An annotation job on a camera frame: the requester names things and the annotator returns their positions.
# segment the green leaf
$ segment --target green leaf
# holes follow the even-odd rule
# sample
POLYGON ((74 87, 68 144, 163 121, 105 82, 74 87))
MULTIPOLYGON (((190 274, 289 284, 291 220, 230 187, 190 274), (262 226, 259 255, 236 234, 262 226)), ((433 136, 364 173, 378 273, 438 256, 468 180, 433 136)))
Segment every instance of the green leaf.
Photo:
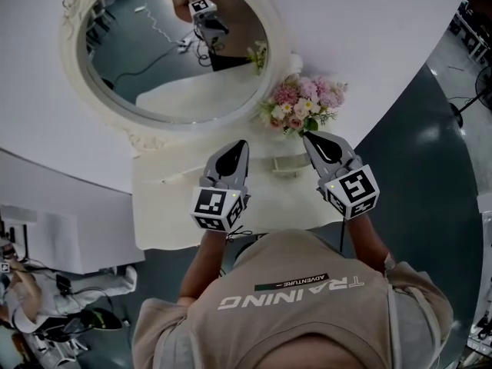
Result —
POLYGON ((314 120, 313 118, 309 118, 307 120, 307 124, 304 126, 304 129, 306 131, 317 131, 319 128, 317 121, 314 120))

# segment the chair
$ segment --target chair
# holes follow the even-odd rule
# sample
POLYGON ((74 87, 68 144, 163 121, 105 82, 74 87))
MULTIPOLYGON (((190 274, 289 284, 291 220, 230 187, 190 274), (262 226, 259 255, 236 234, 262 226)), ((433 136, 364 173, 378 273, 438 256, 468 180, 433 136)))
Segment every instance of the chair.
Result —
POLYGON ((116 21, 115 16, 110 13, 109 10, 107 10, 104 0, 98 0, 95 3, 94 7, 92 7, 92 10, 90 12, 89 20, 87 23, 87 30, 85 30, 86 37, 91 42, 95 42, 96 44, 100 45, 101 42, 99 41, 99 34, 95 26, 98 25, 105 32, 109 32, 109 25, 111 24, 111 20, 116 21))
POLYGON ((54 367, 60 367, 67 362, 76 362, 82 351, 89 350, 77 339, 77 335, 89 329, 80 316, 50 318, 34 333, 34 337, 40 352, 49 354, 53 348, 58 352, 59 359, 54 367))

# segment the white flower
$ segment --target white flower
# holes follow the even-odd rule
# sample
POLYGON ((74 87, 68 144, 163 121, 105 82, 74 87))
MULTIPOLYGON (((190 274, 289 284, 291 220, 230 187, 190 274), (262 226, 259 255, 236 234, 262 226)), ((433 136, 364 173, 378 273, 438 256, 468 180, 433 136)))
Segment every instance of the white flower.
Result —
POLYGON ((276 118, 278 120, 282 120, 285 117, 284 110, 281 108, 280 105, 277 105, 274 110, 271 112, 271 116, 273 118, 276 118))
POLYGON ((309 115, 309 111, 304 107, 304 105, 297 103, 294 107, 294 113, 299 119, 304 119, 309 115))
POLYGON ((307 98, 299 98, 299 102, 296 104, 298 108, 304 108, 307 113, 317 114, 321 110, 321 107, 317 104, 317 102, 313 102, 308 100, 307 98))
POLYGON ((292 105, 290 105, 290 104, 283 104, 280 106, 280 108, 284 112, 285 115, 288 115, 292 112, 292 105))
POLYGON ((313 93, 311 94, 311 96, 309 97, 311 99, 311 101, 315 104, 317 104, 318 101, 320 101, 320 98, 317 96, 316 93, 313 93))

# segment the gray floor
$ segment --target gray floor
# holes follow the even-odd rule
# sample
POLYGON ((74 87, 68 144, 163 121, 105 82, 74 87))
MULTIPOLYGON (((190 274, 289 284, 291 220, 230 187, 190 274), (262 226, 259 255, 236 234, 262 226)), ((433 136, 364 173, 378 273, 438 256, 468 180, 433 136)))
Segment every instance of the gray floor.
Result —
MULTIPOLYGON (((480 286, 482 224, 476 182, 466 145, 434 76, 423 67, 390 111, 357 147, 371 165, 381 188, 375 227, 400 261, 427 271, 449 297, 454 329, 440 358, 445 367, 463 350, 480 286)), ((340 225, 317 229, 338 247, 340 225)), ((224 269, 252 238, 228 244, 224 269)), ((132 324, 149 297, 173 301, 196 248, 147 251, 137 265, 138 289, 115 299, 117 314, 132 324)), ((344 254, 351 256, 345 237, 344 254)), ((80 357, 83 368, 131 367, 128 333, 91 331, 83 339, 91 351, 80 357)))
MULTIPOLYGON (((487 65, 468 58, 463 35, 446 31, 427 60, 444 94, 458 108, 475 97, 475 81, 487 65)), ((492 191, 492 111, 476 101, 463 112, 463 119, 461 134, 470 152, 478 191, 492 191)))
POLYGON ((96 26, 101 36, 101 45, 95 44, 92 64, 101 77, 113 83, 121 74, 132 73, 119 79, 114 89, 132 104, 142 92, 170 81, 212 71, 210 67, 198 64, 192 49, 196 48, 196 43, 186 53, 178 54, 176 48, 172 49, 175 45, 152 29, 152 20, 146 12, 135 12, 137 7, 145 4, 151 16, 157 20, 156 27, 163 30, 172 41, 181 40, 190 32, 189 36, 194 37, 192 24, 175 15, 171 0, 116 0, 108 6, 116 21, 109 22, 111 30, 107 34, 96 26), (156 59, 156 63, 147 71, 138 74, 156 59))

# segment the person sitting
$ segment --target person sitting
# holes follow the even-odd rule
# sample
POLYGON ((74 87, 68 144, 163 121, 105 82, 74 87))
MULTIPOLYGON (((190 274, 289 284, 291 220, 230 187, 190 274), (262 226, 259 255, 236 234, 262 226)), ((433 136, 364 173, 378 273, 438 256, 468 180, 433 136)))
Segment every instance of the person sitting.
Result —
POLYGON ((63 273, 45 268, 28 271, 17 261, 11 244, 1 249, 12 278, 1 296, 0 324, 25 334, 35 332, 49 318, 79 313, 102 295, 128 294, 137 286, 137 271, 132 266, 126 267, 125 276, 96 274, 70 281, 63 273))

